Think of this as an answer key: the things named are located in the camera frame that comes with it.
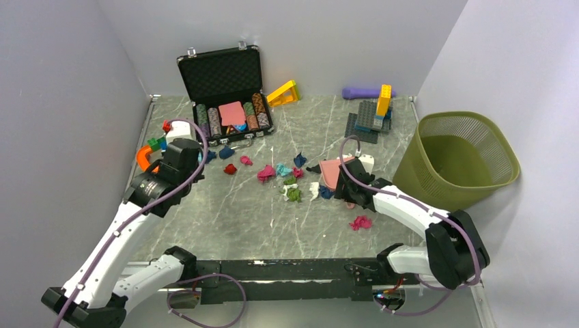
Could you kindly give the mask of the pink plastic dustpan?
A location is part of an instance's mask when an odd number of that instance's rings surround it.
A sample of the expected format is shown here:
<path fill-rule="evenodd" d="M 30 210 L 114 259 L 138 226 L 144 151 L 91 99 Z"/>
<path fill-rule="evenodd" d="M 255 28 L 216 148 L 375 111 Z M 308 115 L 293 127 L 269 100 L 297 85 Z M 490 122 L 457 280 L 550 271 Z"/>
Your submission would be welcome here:
<path fill-rule="evenodd" d="M 339 159 L 327 159 L 319 162 L 322 181 L 324 186 L 332 193 L 331 198 L 334 198 L 335 189 L 337 188 L 340 164 Z"/>

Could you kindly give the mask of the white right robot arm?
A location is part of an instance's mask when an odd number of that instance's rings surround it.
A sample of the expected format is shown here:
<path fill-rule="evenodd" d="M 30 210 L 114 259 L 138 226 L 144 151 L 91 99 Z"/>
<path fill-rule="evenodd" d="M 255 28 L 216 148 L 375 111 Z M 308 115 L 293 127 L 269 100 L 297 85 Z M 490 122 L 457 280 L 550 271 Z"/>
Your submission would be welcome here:
<path fill-rule="evenodd" d="M 385 284 L 403 274 L 428 275 L 455 290 L 475 283 L 490 264 L 489 253 L 471 216 L 419 201 L 392 182 L 366 172 L 358 158 L 339 164 L 335 198 L 390 217 L 424 241 L 423 246 L 395 243 L 377 256 L 377 276 Z"/>

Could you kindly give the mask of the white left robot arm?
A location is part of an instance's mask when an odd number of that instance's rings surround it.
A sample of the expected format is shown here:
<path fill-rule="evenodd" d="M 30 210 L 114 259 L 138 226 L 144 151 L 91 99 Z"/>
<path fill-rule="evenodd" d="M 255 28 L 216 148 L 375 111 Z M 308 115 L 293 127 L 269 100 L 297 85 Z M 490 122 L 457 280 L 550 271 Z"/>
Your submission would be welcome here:
<path fill-rule="evenodd" d="M 204 141 L 176 138 L 161 158 L 132 178 L 86 261 L 62 287 L 50 287 L 42 295 L 41 302 L 57 315 L 54 327 L 120 327 L 128 313 L 159 288 L 195 281 L 197 258 L 178 246 L 138 273 L 121 275 L 142 238 L 203 179 L 207 152 Z"/>

